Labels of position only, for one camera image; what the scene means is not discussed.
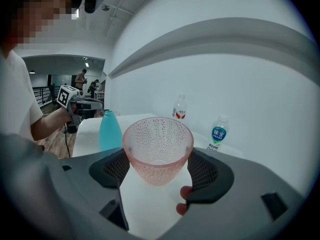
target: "black cable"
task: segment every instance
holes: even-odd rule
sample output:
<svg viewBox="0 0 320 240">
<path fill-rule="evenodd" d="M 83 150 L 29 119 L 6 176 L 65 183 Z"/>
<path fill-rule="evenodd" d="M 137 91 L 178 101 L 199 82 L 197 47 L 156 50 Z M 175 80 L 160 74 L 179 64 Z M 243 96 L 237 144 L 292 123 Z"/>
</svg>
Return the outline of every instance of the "black cable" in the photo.
<svg viewBox="0 0 320 240">
<path fill-rule="evenodd" d="M 69 154 L 69 158 L 71 158 L 70 156 L 70 151 L 68 148 L 68 143 L 67 143 L 67 130 L 66 130 L 66 124 L 64 123 L 64 139 L 65 139 L 65 145 L 66 145 L 66 149 L 68 150 L 68 154 Z"/>
</svg>

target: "fingertip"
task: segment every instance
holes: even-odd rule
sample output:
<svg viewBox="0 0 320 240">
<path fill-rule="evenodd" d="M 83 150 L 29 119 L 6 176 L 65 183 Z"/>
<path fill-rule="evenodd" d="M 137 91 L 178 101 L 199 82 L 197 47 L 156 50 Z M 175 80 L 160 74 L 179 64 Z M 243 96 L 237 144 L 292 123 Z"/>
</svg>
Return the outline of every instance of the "fingertip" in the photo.
<svg viewBox="0 0 320 240">
<path fill-rule="evenodd" d="M 180 195 L 181 197 L 186 200 L 187 196 L 192 192 L 192 186 L 183 186 L 180 189 Z"/>
<path fill-rule="evenodd" d="M 178 203 L 175 209 L 178 214 L 183 216 L 187 212 L 187 205 L 185 203 Z"/>
</svg>

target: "white table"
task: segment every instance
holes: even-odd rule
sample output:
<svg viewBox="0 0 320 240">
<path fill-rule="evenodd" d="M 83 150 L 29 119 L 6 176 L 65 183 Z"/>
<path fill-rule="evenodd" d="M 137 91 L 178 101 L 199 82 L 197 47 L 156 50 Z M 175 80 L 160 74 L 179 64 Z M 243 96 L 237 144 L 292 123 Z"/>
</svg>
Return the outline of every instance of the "white table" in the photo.
<svg viewBox="0 0 320 240">
<path fill-rule="evenodd" d="M 122 134 L 136 121 L 155 117 L 154 114 L 136 114 L 117 116 Z M 80 124 L 73 148 L 73 157 L 100 152 L 99 129 L 102 118 L 90 118 Z M 192 132 L 195 148 L 207 148 L 208 139 Z M 221 145 L 222 153 L 243 158 L 242 152 Z M 185 201 L 180 196 L 183 186 L 191 186 L 191 177 L 187 164 L 180 173 L 164 186 L 151 186 L 135 172 L 132 166 L 120 187 L 121 199 L 129 233 L 144 238 L 156 239 L 169 230 L 181 216 L 176 212 L 176 205 Z"/>
<path fill-rule="evenodd" d="M 105 101 L 105 91 L 104 90 L 95 90 L 94 91 L 94 98 L 96 100 L 104 102 Z"/>
</svg>

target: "plastic bottle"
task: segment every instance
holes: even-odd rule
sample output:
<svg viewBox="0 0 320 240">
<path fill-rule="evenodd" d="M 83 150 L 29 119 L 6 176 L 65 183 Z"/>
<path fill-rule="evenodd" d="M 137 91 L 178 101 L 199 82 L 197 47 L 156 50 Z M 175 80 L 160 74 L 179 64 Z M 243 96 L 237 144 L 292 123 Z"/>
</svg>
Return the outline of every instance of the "plastic bottle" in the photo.
<svg viewBox="0 0 320 240">
<path fill-rule="evenodd" d="M 206 149 L 217 151 L 229 132 L 229 117 L 220 114 L 218 120 L 212 124 L 211 129 L 212 130 L 208 138 L 209 143 Z"/>
<path fill-rule="evenodd" d="M 173 105 L 172 117 L 178 121 L 183 122 L 186 117 L 186 110 L 187 110 L 186 95 L 179 94 L 179 98 Z"/>
<path fill-rule="evenodd" d="M 107 110 L 101 121 L 99 146 L 101 151 L 122 147 L 122 132 L 113 111 Z"/>
</svg>

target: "textured glass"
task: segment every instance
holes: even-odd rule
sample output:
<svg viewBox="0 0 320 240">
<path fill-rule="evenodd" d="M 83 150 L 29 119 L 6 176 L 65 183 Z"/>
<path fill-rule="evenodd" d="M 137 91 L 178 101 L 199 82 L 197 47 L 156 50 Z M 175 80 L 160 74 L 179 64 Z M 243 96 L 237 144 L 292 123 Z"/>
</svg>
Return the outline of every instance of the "textured glass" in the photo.
<svg viewBox="0 0 320 240">
<path fill-rule="evenodd" d="M 193 146 L 191 131 L 164 117 L 135 122 L 123 136 L 123 148 L 133 168 L 154 186 L 167 184 L 178 174 Z"/>
</svg>

